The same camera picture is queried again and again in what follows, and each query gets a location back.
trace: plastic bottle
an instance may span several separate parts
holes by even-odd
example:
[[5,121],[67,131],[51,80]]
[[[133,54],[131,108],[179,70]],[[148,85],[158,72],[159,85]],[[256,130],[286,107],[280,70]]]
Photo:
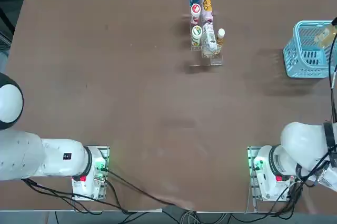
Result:
[[200,39],[202,36],[202,29],[200,26],[196,25],[192,28],[192,45],[200,46]]
[[337,17],[324,29],[324,31],[315,37],[315,42],[321,48],[329,46],[337,33]]
[[224,42],[224,37],[225,37],[225,30],[220,28],[217,32],[217,37],[216,37],[216,44],[217,44],[217,49],[216,49],[216,54],[220,54],[223,42]]
[[217,44],[213,29],[213,23],[205,23],[202,27],[203,31],[203,55],[213,57],[217,50]]
[[200,5],[199,4],[193,4],[191,7],[191,24],[197,25],[199,16],[200,16]]
[[201,20],[203,24],[206,22],[213,22],[211,0],[201,0]]

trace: white device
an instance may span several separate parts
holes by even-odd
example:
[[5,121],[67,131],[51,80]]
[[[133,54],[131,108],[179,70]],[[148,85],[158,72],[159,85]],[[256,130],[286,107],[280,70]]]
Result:
[[[11,129],[23,110],[22,91],[15,81],[0,73],[0,180],[29,177],[72,177],[73,193],[103,198],[107,154],[99,147],[84,147],[70,139],[41,139]],[[76,197],[76,200],[88,200]]]
[[[326,128],[323,125],[307,125],[298,122],[288,124],[281,133],[281,145],[263,146],[254,159],[253,169],[259,182],[262,200],[275,201],[298,176],[307,176],[328,152]],[[330,125],[332,138],[337,135],[337,125]],[[330,164],[309,180],[337,191],[337,168],[333,156],[327,156]],[[279,201],[285,201],[288,189]]]

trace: wire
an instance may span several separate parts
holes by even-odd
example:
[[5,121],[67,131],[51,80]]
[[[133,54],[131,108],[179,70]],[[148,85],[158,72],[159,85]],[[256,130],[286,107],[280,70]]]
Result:
[[129,186],[131,186],[131,187],[132,187],[133,189],[135,189],[136,191],[138,191],[138,192],[140,192],[140,193],[142,193],[142,194],[148,196],[149,198],[151,198],[151,199],[153,199],[153,200],[156,200],[156,201],[158,201],[158,202],[160,202],[160,203],[162,203],[162,204],[166,204],[166,205],[168,205],[168,206],[176,206],[176,205],[173,204],[173,203],[167,202],[167,201],[165,201],[165,200],[161,200],[161,199],[159,199],[159,198],[156,198],[156,197],[154,197],[154,196],[148,194],[146,191],[143,191],[143,190],[141,190],[140,188],[134,186],[133,184],[131,184],[130,182],[126,181],[124,178],[122,178],[121,176],[119,176],[119,175],[117,175],[116,173],[112,172],[111,170],[108,170],[108,169],[106,169],[106,168],[102,168],[101,170],[102,170],[102,171],[106,171],[106,172],[110,173],[111,175],[117,177],[118,179],[122,180],[124,183],[128,184]]
[[56,219],[56,223],[60,224],[59,221],[58,221],[58,217],[57,217],[57,213],[56,212],[55,212],[55,219]]
[[127,218],[126,218],[125,220],[123,220],[122,222],[120,222],[120,223],[118,223],[118,224],[126,224],[126,223],[129,223],[129,222],[134,221],[134,220],[136,220],[136,219],[140,218],[141,216],[144,216],[144,215],[146,215],[146,214],[148,214],[148,213],[149,213],[149,212],[144,212],[144,213],[142,213],[141,215],[138,215],[137,217],[133,218],[132,220],[127,220]]
[[222,214],[220,215],[220,217],[219,217],[216,221],[214,221],[214,222],[203,222],[203,221],[200,220],[200,217],[197,215],[196,212],[194,212],[194,215],[195,215],[197,221],[198,221],[200,224],[216,224],[216,223],[220,223],[220,222],[227,216],[227,214],[222,213]]
[[[31,179],[22,179],[30,188],[32,187],[37,187],[37,188],[40,188],[40,189],[43,189],[43,190],[46,190],[46,191],[49,191],[51,193],[56,193],[56,194],[64,194],[64,195],[68,195],[68,196],[71,196],[71,197],[74,197],[74,196],[78,196],[78,197],[82,197],[82,198],[86,198],[86,199],[90,199],[90,200],[93,200],[95,202],[98,202],[98,203],[101,203],[101,204],[105,204],[105,205],[108,205],[108,206],[112,206],[112,207],[115,207],[115,208],[119,208],[119,206],[116,206],[115,204],[111,204],[111,203],[108,203],[108,202],[104,202],[104,201],[101,201],[101,200],[98,200],[98,199],[93,199],[91,197],[88,197],[88,196],[85,196],[85,195],[81,195],[81,194],[78,194],[78,193],[72,193],[72,192],[62,192],[62,191],[57,191],[57,190],[54,190],[54,189],[51,189],[51,188],[48,188],[48,187],[45,187],[45,186],[41,186],[39,185],[38,183],[36,183],[35,181],[31,180]],[[50,196],[55,196],[53,194],[50,194],[50,193],[46,193],[46,192],[43,192],[42,194],[47,194],[47,195],[50,195]]]
[[181,217],[180,217],[180,224],[184,224],[184,220],[185,218],[187,217],[187,223],[190,223],[190,217],[194,220],[194,223],[199,223],[199,224],[220,224],[227,216],[227,213],[226,214],[221,214],[220,217],[212,222],[212,223],[205,223],[205,222],[202,222],[199,218],[199,216],[197,215],[196,212],[194,211],[186,211],[184,212]]
[[[90,213],[91,215],[101,215],[101,213],[94,213],[94,212],[91,212],[89,211],[82,203],[78,202],[77,200],[74,200],[72,198],[69,198],[69,197],[66,197],[66,196],[60,196],[58,195],[57,193],[54,193],[52,192],[52,194],[50,193],[47,193],[47,192],[44,192],[44,191],[40,191],[40,190],[37,190],[36,188],[34,188],[32,185],[30,185],[28,182],[24,181],[32,190],[40,193],[40,194],[43,194],[43,195],[48,195],[48,196],[52,196],[52,197],[56,197],[56,198],[60,198],[62,199],[63,201],[65,201],[68,205],[70,205],[71,207],[73,207],[76,211],[80,212],[80,213]],[[86,212],[82,211],[82,210],[79,210],[77,207],[75,207],[73,204],[71,204],[70,202],[68,202],[67,200],[70,200],[72,202],[75,202],[75,203],[78,203]]]
[[177,222],[178,224],[180,224],[179,223],[179,221],[177,221],[172,215],[170,215],[169,213],[167,213],[167,212],[165,212],[165,211],[162,211],[164,214],[166,214],[167,216],[169,216],[172,220],[174,220],[175,222]]
[[240,219],[238,219],[237,217],[235,217],[233,214],[231,214],[231,217],[233,217],[235,220],[237,220],[237,221],[239,221],[239,222],[242,222],[242,223],[252,223],[252,222],[256,222],[256,221],[259,221],[259,220],[263,220],[263,219],[267,218],[268,216],[275,216],[275,217],[278,217],[279,215],[283,214],[283,212],[277,212],[277,213],[275,213],[275,214],[272,214],[272,211],[273,211],[274,207],[276,206],[276,203],[279,201],[279,199],[280,199],[280,198],[282,197],[282,195],[285,193],[285,191],[286,191],[289,187],[291,187],[291,186],[293,186],[293,185],[294,185],[294,184],[291,184],[290,186],[286,187],[286,188],[282,191],[282,193],[278,196],[278,198],[277,198],[276,201],[274,202],[274,204],[273,204],[273,206],[271,207],[271,209],[269,210],[269,212],[266,213],[263,217],[257,218],[257,219],[254,219],[254,220],[248,220],[248,221],[240,220]]
[[105,180],[105,182],[107,183],[107,185],[112,189],[112,192],[114,193],[114,196],[115,196],[115,199],[116,199],[116,203],[118,205],[118,207],[120,208],[120,210],[122,211],[122,213],[124,213],[125,215],[130,215],[131,213],[129,213],[127,210],[125,210],[122,206],[121,206],[121,203],[118,199],[118,196],[117,196],[117,192],[114,188],[114,186],[112,185],[112,183],[110,183],[110,181],[108,180]]

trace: brown table surface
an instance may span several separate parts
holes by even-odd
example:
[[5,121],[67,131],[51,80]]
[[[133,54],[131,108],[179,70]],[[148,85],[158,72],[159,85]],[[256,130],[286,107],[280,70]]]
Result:
[[[109,145],[110,169],[181,207],[245,211],[247,146],[279,144],[292,121],[330,118],[327,80],[288,78],[282,49],[298,21],[332,19],[337,4],[212,4],[216,27],[226,30],[224,65],[190,71],[187,0],[24,0],[7,67],[25,96],[15,128]],[[71,191],[70,178],[35,180]],[[162,206],[113,182],[127,209]],[[69,209],[21,181],[1,182],[0,194],[3,210]],[[297,211],[337,213],[335,192],[305,194]]]

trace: basket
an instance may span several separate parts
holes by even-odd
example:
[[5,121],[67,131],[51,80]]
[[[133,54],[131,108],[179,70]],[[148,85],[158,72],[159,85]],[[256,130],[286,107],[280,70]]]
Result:
[[[329,76],[328,61],[331,45],[321,48],[314,41],[331,21],[300,21],[293,37],[283,50],[286,73],[289,77],[325,78]],[[337,63],[337,44],[331,56],[331,73]]]

